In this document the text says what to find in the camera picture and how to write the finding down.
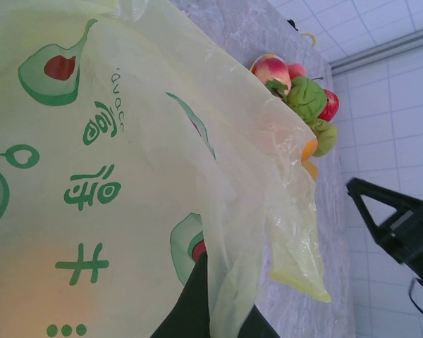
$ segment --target plastic bag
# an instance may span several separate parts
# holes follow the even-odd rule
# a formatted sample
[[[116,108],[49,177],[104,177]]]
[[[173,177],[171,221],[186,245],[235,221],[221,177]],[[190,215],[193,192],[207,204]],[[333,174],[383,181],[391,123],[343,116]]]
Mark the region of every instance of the plastic bag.
[[[168,1],[0,1],[0,338],[149,337],[205,245],[236,337],[267,220],[273,276],[326,294],[312,137]]]

